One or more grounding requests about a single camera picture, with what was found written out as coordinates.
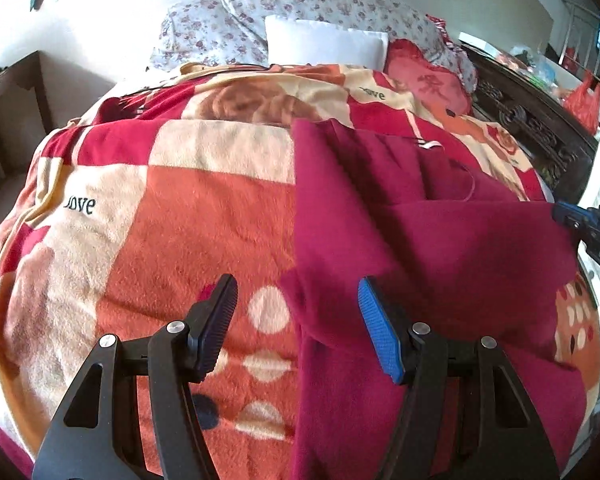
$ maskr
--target floral pillow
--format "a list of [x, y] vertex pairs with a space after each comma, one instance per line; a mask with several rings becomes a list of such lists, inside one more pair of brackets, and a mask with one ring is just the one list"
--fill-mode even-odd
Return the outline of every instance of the floral pillow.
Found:
[[221, 0], [224, 8], [251, 32], [266, 38], [264, 19], [270, 14], [319, 20], [345, 28], [387, 32], [390, 40], [413, 41], [425, 59], [451, 70], [465, 89], [474, 92], [475, 67], [464, 52], [445, 45], [436, 25], [426, 15], [399, 0]]
[[186, 0], [169, 8], [150, 65], [266, 64], [267, 45], [229, 14], [219, 0]]

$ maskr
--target red plastic bag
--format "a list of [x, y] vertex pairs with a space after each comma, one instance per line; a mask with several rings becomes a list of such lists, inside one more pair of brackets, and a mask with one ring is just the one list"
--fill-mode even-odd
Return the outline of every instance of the red plastic bag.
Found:
[[595, 135], [598, 130], [598, 117], [600, 115], [600, 83], [594, 92], [589, 92], [593, 74], [587, 70], [584, 81], [563, 102], [562, 106], [585, 127]]

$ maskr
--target blue gripper pad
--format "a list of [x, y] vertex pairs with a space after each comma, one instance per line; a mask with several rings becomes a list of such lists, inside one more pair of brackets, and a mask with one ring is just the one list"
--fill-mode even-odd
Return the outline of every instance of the blue gripper pad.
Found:
[[382, 371], [391, 376], [395, 384], [401, 384], [405, 374], [401, 343], [380, 298], [381, 295], [371, 280], [368, 277], [362, 278], [358, 284], [358, 306], [366, 329], [376, 349]]

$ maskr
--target bed sheet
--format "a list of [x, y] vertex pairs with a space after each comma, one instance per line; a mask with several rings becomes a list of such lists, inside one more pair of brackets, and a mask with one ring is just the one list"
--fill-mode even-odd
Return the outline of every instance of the bed sheet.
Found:
[[[232, 272], [238, 307], [194, 402], [221, 478], [288, 476], [298, 349], [278, 280], [294, 266], [295, 118], [389, 135], [407, 124], [420, 135], [429, 121], [441, 129], [426, 140], [461, 142], [520, 200], [543, 200], [502, 127], [424, 107], [371, 70], [189, 65], [160, 88], [108, 96], [41, 143], [0, 226], [0, 439], [25, 472], [101, 335], [152, 334]], [[582, 375], [585, 420], [600, 335], [581, 276], [556, 292], [556, 309], [550, 343], [555, 361]], [[145, 381], [139, 389], [147, 464], [158, 471]]]

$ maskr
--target plastic bag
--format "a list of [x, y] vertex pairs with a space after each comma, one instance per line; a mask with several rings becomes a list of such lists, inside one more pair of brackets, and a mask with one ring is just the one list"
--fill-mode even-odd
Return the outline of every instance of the plastic bag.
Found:
[[555, 82], [555, 70], [547, 63], [544, 56], [538, 57], [538, 63], [534, 67], [533, 74], [547, 86], [551, 86]]
[[516, 59], [519, 59], [520, 61], [522, 61], [527, 66], [535, 66], [536, 65], [536, 62], [537, 62], [536, 57], [537, 56], [534, 53], [534, 51], [531, 49], [530, 46], [516, 45], [511, 50], [509, 50], [509, 53]]
[[590, 92], [592, 82], [593, 74], [587, 70], [584, 81], [562, 102], [562, 106], [570, 111], [591, 135], [595, 135], [600, 115], [600, 83], [594, 92]]

